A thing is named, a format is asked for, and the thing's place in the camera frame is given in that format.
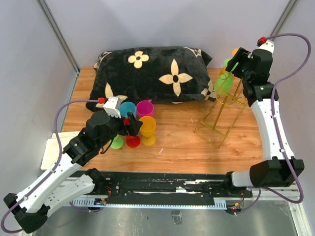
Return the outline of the green wine glass row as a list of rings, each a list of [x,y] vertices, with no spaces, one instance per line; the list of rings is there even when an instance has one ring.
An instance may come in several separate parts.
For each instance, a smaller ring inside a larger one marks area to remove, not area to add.
[[[231,72],[226,71],[227,64],[230,60],[231,58],[224,61],[224,66],[219,72],[219,76],[213,85],[213,91],[218,95],[227,95],[233,87],[234,76]]]

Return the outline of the red wine glass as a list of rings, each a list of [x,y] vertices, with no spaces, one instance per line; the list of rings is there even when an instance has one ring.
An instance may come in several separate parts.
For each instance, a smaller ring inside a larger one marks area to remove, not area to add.
[[[124,124],[127,125],[126,144],[130,148],[136,148],[140,145],[140,137],[134,130],[134,127],[130,124],[128,118],[124,120]]]

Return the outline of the pink wine glass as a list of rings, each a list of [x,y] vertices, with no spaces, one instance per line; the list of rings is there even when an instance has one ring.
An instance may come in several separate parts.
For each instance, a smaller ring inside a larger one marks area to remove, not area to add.
[[[148,100],[143,100],[140,101],[137,105],[136,105],[136,111],[138,114],[138,117],[144,117],[144,116],[150,116],[153,117],[154,115],[154,105],[151,101]]]

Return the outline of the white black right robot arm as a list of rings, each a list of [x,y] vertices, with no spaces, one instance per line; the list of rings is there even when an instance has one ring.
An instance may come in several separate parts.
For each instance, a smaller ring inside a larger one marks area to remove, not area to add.
[[[223,191],[233,197],[241,188],[289,187],[298,183],[304,162],[296,159],[282,126],[279,97],[268,81],[273,62],[273,49],[259,47],[252,52],[239,48],[226,70],[241,79],[243,94],[257,121],[263,147],[262,162],[246,171],[227,173],[229,181]]]

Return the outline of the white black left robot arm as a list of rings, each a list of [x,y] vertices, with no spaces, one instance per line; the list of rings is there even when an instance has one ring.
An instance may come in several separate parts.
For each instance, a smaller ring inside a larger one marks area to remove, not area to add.
[[[13,213],[21,229],[27,234],[35,232],[59,208],[73,199],[89,193],[101,194],[106,188],[105,178],[96,168],[89,169],[76,181],[60,185],[73,173],[85,166],[105,145],[111,145],[117,135],[136,136],[142,126],[132,112],[125,118],[96,112],[79,134],[62,149],[57,161],[36,181],[18,194],[9,193],[4,203]]]

